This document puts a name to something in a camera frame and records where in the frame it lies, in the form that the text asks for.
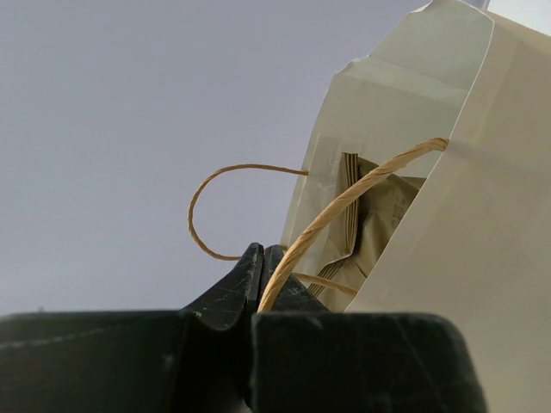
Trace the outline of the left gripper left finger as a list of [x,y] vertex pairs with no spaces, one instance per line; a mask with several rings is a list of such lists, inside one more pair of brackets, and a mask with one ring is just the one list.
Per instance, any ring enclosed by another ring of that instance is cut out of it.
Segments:
[[4,412],[246,412],[264,251],[179,310],[1,319]]

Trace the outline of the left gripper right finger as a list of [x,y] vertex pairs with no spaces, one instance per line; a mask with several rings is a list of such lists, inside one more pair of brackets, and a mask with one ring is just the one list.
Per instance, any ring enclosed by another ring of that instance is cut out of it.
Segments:
[[485,412],[461,332],[418,312],[253,310],[254,412]]

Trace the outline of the beige paper bag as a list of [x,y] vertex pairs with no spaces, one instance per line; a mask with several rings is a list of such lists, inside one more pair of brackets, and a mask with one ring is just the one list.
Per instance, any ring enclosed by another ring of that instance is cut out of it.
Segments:
[[[463,1],[408,14],[337,73],[258,310],[418,312],[462,334],[485,412],[550,409],[550,39]],[[425,182],[343,311],[308,288],[331,221],[389,176]]]

